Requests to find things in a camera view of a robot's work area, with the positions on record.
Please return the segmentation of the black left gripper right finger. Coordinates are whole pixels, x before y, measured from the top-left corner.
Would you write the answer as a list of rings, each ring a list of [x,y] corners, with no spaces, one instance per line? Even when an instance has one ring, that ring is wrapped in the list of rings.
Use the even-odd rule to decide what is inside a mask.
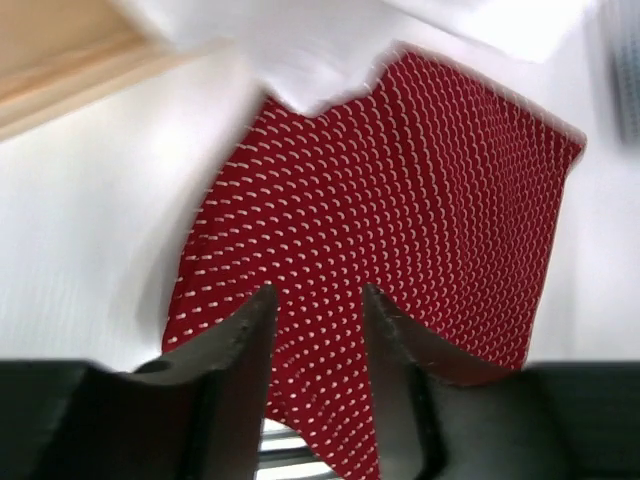
[[[509,370],[454,346],[376,286],[362,291],[385,479],[635,479],[639,366]]]

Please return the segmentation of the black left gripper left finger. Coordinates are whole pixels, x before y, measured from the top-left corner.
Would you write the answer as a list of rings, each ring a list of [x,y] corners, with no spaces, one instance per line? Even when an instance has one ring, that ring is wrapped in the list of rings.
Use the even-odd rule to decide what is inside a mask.
[[[5,479],[250,479],[277,293],[131,373],[80,360],[1,365]]]

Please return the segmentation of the red polka dot skirt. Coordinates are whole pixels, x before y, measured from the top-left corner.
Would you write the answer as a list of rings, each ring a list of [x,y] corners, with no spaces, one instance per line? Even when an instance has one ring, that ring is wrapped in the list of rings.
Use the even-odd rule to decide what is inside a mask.
[[[376,479],[362,288],[483,360],[522,366],[585,145],[526,98],[416,50],[314,118],[267,98],[197,210],[162,348],[275,286],[268,417],[340,477]]]

